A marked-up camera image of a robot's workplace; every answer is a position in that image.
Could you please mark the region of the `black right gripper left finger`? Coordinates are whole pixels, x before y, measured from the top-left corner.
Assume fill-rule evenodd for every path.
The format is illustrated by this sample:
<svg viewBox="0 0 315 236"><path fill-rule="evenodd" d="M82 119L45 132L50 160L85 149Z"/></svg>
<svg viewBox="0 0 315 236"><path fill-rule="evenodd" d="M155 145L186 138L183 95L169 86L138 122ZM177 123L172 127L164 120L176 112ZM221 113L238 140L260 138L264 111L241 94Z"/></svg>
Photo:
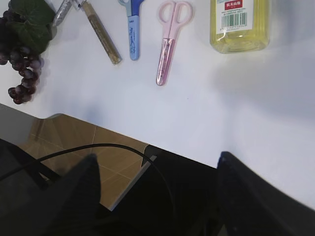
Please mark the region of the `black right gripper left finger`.
<svg viewBox="0 0 315 236"><path fill-rule="evenodd" d="M0 219L2 236L95 236L100 201L97 157L86 156L31 201Z"/></svg>

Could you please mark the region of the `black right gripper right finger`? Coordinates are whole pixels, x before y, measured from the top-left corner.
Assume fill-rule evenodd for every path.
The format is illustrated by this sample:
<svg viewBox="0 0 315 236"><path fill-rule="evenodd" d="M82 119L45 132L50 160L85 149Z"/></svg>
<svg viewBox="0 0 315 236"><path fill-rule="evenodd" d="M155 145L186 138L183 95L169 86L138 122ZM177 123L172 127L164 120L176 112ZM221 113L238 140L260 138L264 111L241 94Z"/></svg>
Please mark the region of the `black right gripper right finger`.
<svg viewBox="0 0 315 236"><path fill-rule="evenodd" d="M275 188L232 153L221 153L217 194L230 236L313 236L315 212Z"/></svg>

